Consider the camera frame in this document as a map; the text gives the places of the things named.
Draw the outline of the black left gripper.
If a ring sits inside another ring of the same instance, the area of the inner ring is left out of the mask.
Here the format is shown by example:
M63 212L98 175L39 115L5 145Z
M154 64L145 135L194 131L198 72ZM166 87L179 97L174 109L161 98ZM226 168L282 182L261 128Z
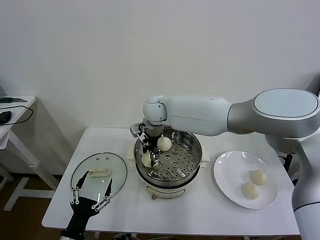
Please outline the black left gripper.
M89 219L97 215L97 212L101 211L111 202L110 195L112 192L112 178L110 179L104 197L100 202L83 196L79 197L79 191L82 189L88 174L89 171L87 170L80 178L76 178L75 173L73 173L72 175L70 181L72 201L70 202L70 206L72 208L73 214L67 228L65 229L66 231L84 232L86 230Z

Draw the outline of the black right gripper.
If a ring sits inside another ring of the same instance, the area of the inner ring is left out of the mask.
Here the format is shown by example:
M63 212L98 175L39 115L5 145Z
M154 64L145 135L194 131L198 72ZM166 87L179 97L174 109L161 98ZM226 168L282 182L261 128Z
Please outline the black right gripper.
M154 167L160 159L160 151L157 147L159 138L159 136L146 136L145 133L141 133L139 135L142 152L145 154L147 151L149 151L151 167Z

